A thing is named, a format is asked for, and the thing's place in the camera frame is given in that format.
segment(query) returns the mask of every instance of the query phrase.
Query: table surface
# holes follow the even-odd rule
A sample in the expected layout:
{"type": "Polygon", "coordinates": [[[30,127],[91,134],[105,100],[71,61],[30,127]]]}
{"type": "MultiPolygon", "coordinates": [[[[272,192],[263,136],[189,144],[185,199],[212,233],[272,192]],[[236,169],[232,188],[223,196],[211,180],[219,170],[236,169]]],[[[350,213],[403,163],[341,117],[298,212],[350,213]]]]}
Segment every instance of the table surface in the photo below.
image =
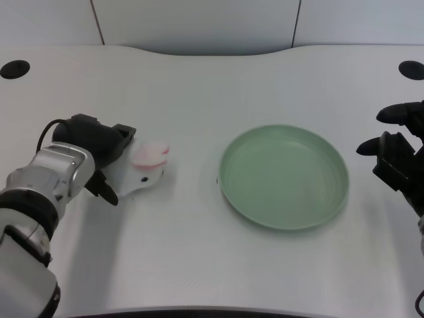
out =
{"type": "Polygon", "coordinates": [[[357,146],[404,127],[375,120],[424,98],[403,77],[420,46],[310,46],[260,56],[166,56],[118,46],[2,48],[0,177],[28,164],[50,120],[76,113],[136,127],[171,145],[162,181],[112,207],[88,193],[52,240],[58,315],[168,306],[231,306],[311,317],[417,317],[424,288],[418,218],[357,146]],[[229,207],[220,157],[238,134],[288,124],[327,139],[350,173],[346,209],[325,226],[279,232],[229,207]]]}

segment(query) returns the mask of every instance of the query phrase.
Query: black hole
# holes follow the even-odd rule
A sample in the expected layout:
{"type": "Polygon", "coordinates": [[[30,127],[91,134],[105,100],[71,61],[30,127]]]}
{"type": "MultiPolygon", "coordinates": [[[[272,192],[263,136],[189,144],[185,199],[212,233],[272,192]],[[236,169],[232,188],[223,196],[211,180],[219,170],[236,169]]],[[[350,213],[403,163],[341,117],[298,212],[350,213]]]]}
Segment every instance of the black hole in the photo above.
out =
{"type": "Polygon", "coordinates": [[[14,80],[28,73],[29,68],[30,66],[27,61],[12,61],[0,69],[0,76],[6,80],[14,80]]]}
{"type": "Polygon", "coordinates": [[[399,64],[399,72],[411,80],[424,80],[424,65],[420,62],[404,61],[399,64]]]}

